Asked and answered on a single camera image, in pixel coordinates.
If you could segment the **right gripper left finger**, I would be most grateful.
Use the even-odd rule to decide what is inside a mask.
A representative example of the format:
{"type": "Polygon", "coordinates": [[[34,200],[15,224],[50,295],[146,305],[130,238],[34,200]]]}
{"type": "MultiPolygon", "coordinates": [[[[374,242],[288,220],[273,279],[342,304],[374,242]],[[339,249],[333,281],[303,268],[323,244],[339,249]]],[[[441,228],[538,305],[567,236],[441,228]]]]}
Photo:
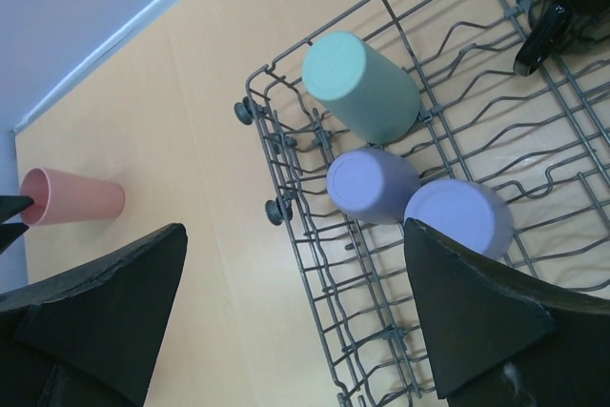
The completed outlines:
{"type": "Polygon", "coordinates": [[[141,406],[187,253],[172,223],[1,295],[4,406],[141,406]]]}

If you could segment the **purple cup small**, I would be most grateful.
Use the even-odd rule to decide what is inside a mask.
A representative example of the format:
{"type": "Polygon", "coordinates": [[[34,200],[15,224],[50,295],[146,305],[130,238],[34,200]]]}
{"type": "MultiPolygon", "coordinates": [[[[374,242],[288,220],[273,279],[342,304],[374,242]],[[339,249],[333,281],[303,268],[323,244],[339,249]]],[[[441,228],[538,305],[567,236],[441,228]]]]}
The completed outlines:
{"type": "Polygon", "coordinates": [[[410,161],[374,148],[341,154],[326,176],[328,195],[344,214],[377,225],[400,222],[420,186],[410,161]]]}

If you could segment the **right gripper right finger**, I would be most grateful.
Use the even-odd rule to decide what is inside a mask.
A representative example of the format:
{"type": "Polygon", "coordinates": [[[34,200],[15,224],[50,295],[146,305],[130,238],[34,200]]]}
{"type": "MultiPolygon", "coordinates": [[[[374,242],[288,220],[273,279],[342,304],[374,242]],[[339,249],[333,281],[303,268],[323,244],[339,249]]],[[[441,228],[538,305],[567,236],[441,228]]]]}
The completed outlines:
{"type": "Polygon", "coordinates": [[[606,406],[609,302],[509,268],[408,218],[404,255],[437,397],[606,406]]]}

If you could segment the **green plastic cup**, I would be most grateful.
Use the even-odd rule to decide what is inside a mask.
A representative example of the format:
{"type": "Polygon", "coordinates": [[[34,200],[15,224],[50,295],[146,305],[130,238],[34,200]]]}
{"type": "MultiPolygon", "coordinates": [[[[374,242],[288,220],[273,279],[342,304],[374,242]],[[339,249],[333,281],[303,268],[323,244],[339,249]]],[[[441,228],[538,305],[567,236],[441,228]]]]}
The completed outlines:
{"type": "Polygon", "coordinates": [[[310,96],[367,143],[393,142],[416,124],[420,93],[415,80],[350,32],[334,31],[316,40],[301,76],[310,96]]]}

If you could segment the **pink cup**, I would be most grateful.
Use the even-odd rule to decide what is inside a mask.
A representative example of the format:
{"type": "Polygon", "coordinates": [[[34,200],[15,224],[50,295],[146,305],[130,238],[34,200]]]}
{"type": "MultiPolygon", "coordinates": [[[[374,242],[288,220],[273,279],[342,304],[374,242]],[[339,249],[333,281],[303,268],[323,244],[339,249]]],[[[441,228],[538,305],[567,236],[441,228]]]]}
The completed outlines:
{"type": "Polygon", "coordinates": [[[33,200],[20,213],[29,226],[113,219],[125,206],[125,191],[118,183],[46,168],[30,170],[20,193],[33,200]]]}

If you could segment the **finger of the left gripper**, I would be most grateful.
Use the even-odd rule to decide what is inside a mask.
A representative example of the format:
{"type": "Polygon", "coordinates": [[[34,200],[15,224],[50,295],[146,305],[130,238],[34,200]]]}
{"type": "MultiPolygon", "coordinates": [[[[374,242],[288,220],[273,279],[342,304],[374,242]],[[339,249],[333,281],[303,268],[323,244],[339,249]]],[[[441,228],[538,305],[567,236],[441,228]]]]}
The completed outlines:
{"type": "Polygon", "coordinates": [[[32,206],[33,199],[26,195],[1,195],[0,219],[11,219],[32,206]]]}
{"type": "Polygon", "coordinates": [[[22,222],[3,223],[0,225],[0,254],[2,254],[16,239],[28,230],[22,222]]]}

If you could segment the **black white-lined mug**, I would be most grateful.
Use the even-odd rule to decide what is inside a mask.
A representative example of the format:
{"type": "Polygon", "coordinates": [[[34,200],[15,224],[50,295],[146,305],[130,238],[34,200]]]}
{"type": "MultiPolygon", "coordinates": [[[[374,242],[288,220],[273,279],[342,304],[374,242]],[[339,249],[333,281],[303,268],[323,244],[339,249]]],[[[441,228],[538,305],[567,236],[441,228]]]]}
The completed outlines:
{"type": "Polygon", "coordinates": [[[532,0],[530,33],[519,49],[513,70],[534,73],[553,53],[589,51],[609,41],[609,0],[532,0]]]}

